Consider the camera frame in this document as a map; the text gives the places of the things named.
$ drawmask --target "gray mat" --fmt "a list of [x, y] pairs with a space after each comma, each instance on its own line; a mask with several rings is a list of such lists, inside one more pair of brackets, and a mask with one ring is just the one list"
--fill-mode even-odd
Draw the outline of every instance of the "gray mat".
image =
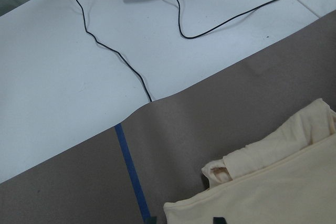
[[336, 12], [127, 118], [124, 133], [152, 215], [205, 189], [201, 168], [261, 140], [317, 98], [336, 109]]
[[142, 223], [114, 128], [0, 184], [0, 223]]

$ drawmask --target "blue line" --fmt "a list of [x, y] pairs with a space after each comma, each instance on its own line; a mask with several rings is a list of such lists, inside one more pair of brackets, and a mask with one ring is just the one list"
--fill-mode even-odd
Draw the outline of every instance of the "blue line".
[[128, 146], [127, 146], [125, 134], [124, 134], [124, 131], [122, 130], [121, 123], [117, 124], [114, 127], [114, 129], [115, 129], [115, 132], [117, 133], [122, 155], [124, 156], [128, 174], [130, 175], [130, 179], [132, 182], [136, 200], [138, 201], [138, 205], [140, 208], [141, 216], [142, 216], [143, 221], [145, 222], [147, 218], [150, 218], [151, 214], [149, 212], [146, 199], [145, 199], [145, 196], [143, 194], [143, 191], [140, 185], [138, 175], [136, 174], [136, 170], [133, 164], [130, 150], [128, 149]]

